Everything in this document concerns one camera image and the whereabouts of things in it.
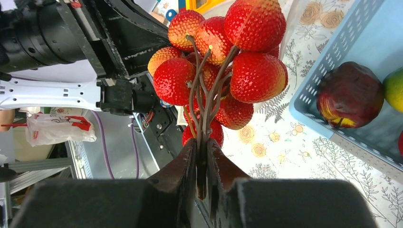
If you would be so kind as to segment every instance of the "table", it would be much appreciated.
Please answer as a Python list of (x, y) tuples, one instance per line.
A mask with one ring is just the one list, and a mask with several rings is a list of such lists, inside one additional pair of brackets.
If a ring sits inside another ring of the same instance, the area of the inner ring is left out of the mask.
[[(222, 150), (255, 178), (349, 181), (362, 193), (379, 227), (403, 227), (403, 185), (320, 137), (288, 111), (292, 95), (353, 2), (309, 2), (283, 58), (289, 74), (287, 89), (266, 102), (245, 128), (224, 129)], [(157, 6), (159, 11), (175, 7), (172, 0), (162, 0)]]

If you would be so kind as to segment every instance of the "red fruit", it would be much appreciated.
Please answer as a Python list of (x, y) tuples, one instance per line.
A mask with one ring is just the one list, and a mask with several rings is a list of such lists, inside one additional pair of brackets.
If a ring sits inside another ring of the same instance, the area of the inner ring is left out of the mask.
[[(189, 119), (188, 119), (188, 117), (186, 115), (186, 112), (188, 113), (189, 117), (193, 120), (192, 115), (190, 115), (189, 105), (185, 105), (185, 108), (183, 110), (183, 116), (185, 117), (186, 122), (189, 124)], [(198, 108), (194, 109), (194, 113), (196, 114), (196, 117), (199, 118), (200, 110)]]
[(231, 72), (232, 72), (232, 65), (231, 65), (231, 66), (228, 66), (227, 69), (225, 69), (224, 75), (226, 76), (226, 75), (228, 75), (228, 74), (231, 73)]
[[(201, 63), (201, 62), (203, 61), (203, 56), (201, 56), (199, 53), (197, 53), (197, 56), (199, 56), (199, 63)], [(187, 59), (189, 62), (191, 62), (191, 63), (193, 63), (193, 64), (196, 64), (196, 54), (195, 54), (194, 52), (188, 54), (188, 55), (186, 56), (186, 59)]]
[[(200, 109), (199, 109), (199, 105), (197, 104), (197, 99), (194, 98), (193, 101), (193, 111), (196, 114), (196, 117), (199, 118), (200, 117)], [(186, 112), (188, 113), (189, 117), (193, 120), (192, 115), (190, 114), (190, 108), (189, 105), (185, 105), (185, 108), (183, 110), (183, 116), (185, 117), (185, 120), (187, 123), (189, 123), (189, 119), (186, 116)]]
[(224, 32), (224, 17), (212, 17), (203, 21), (194, 40), (203, 56), (211, 48), (211, 56), (207, 61), (216, 66), (222, 65), (233, 46)]
[(267, 101), (281, 93), (286, 83), (284, 64), (271, 55), (242, 52), (232, 64), (231, 94), (244, 103)]
[(215, 81), (219, 71), (220, 71), (220, 69), (218, 67), (216, 67), (210, 63), (206, 63), (203, 66), (202, 73), (203, 73), (203, 77), (204, 77), (204, 83), (208, 90), (211, 90), (211, 88), (213, 87), (214, 81)]
[(285, 84), (284, 84), (283, 90), (281, 91), (281, 92), (283, 92), (284, 90), (286, 90), (286, 88), (287, 88), (287, 86), (288, 86), (288, 70), (287, 70), (287, 67), (286, 67), (285, 64), (281, 64), (281, 66), (282, 66), (283, 69), (284, 69), (284, 73), (286, 73), (286, 82), (285, 82)]
[(378, 116), (384, 99), (382, 83), (369, 68), (344, 62), (319, 84), (317, 109), (334, 128), (358, 128)]
[(224, 29), (239, 49), (272, 50), (283, 39), (286, 19), (277, 0), (236, 0), (227, 11)]
[(403, 156), (403, 132), (400, 133), (399, 139), (397, 141), (397, 146), (399, 147), (400, 154)]
[(150, 72), (151, 76), (154, 76), (155, 71), (163, 62), (171, 58), (181, 57), (184, 57), (184, 54), (174, 47), (161, 48), (151, 57), (150, 61), (148, 62), (148, 72)]
[(172, 58), (163, 62), (154, 74), (157, 95), (171, 105), (189, 104), (190, 86), (196, 75), (192, 63), (184, 58)]
[[(186, 57), (186, 59), (189, 62), (193, 63), (194, 65), (196, 64), (196, 55), (194, 54), (194, 52), (190, 53)], [(200, 54), (199, 54), (199, 59), (200, 59), (199, 63), (201, 63), (203, 61), (203, 57)], [(204, 76), (204, 83), (208, 90), (211, 90), (211, 88), (213, 87), (214, 81), (215, 81), (219, 71), (220, 71), (220, 69), (213, 64), (210, 64), (210, 63), (204, 64), (201, 73)]]
[(202, 14), (193, 11), (185, 10), (179, 12), (171, 21), (168, 28), (168, 39), (171, 44), (185, 52), (194, 51), (193, 45), (186, 35), (194, 36), (199, 24), (204, 21)]
[(231, 94), (221, 100), (220, 109), (215, 119), (224, 127), (239, 130), (245, 127), (253, 116), (253, 104), (240, 102)]
[[(224, 132), (222, 131), (222, 127), (219, 122), (213, 120), (210, 125), (212, 129), (212, 133), (210, 135), (210, 138), (213, 138), (217, 141), (217, 144), (222, 147), (224, 144)], [(192, 139), (193, 135), (190, 130), (190, 126), (187, 126), (185, 130), (183, 131), (182, 134), (182, 145), (185, 145), (189, 139)]]
[(268, 51), (267, 54), (278, 58), (280, 56), (280, 46), (277, 45), (272, 50)]

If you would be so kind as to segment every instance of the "wire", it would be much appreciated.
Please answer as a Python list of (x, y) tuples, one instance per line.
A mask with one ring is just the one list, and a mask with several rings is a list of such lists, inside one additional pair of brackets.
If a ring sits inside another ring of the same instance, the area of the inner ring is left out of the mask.
[(111, 176), (112, 179), (115, 179), (115, 177), (113, 175), (113, 172), (112, 172), (112, 169), (111, 169), (111, 164), (109, 163), (108, 151), (106, 150), (104, 126), (102, 125), (102, 121), (101, 121), (101, 118), (99, 117), (98, 113), (96, 113), (93, 110), (91, 110), (91, 112), (94, 115), (96, 121), (98, 122), (99, 131), (101, 132), (102, 151), (104, 153), (104, 160), (105, 160), (106, 169), (108, 170), (109, 176)]
[(139, 178), (140, 174), (140, 162), (139, 162), (139, 156), (138, 156), (138, 151), (137, 151), (137, 146), (136, 146), (136, 139), (134, 137), (134, 116), (130, 117), (130, 130), (132, 133), (132, 143), (133, 143), (133, 149), (134, 149), (134, 154), (136, 156), (136, 179)]
[(146, 128), (146, 125), (148, 126), (152, 118), (154, 117), (154, 112), (149, 112), (148, 115), (145, 117), (144, 122), (142, 123), (143, 128)]

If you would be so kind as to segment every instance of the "blue basket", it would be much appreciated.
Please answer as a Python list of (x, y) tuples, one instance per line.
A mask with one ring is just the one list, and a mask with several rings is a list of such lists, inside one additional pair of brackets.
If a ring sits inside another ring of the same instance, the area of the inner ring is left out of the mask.
[(356, 0), (289, 106), (294, 118), (400, 183), (403, 159), (397, 139), (403, 114), (385, 101), (379, 116), (367, 126), (336, 130), (319, 115), (316, 94), (327, 71), (347, 61), (370, 68), (381, 81), (403, 67), (402, 12), (402, 0)]

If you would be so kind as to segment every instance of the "fruit cluster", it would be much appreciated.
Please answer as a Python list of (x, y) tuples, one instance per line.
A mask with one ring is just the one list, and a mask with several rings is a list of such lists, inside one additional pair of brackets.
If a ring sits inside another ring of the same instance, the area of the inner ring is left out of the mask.
[(148, 69), (160, 99), (184, 106), (189, 124), (182, 143), (209, 137), (223, 145), (222, 126), (239, 130), (252, 119), (253, 104), (287, 86), (278, 59), (286, 20), (277, 0), (236, 0), (225, 17), (196, 11), (177, 14), (168, 29), (173, 47), (158, 50)]

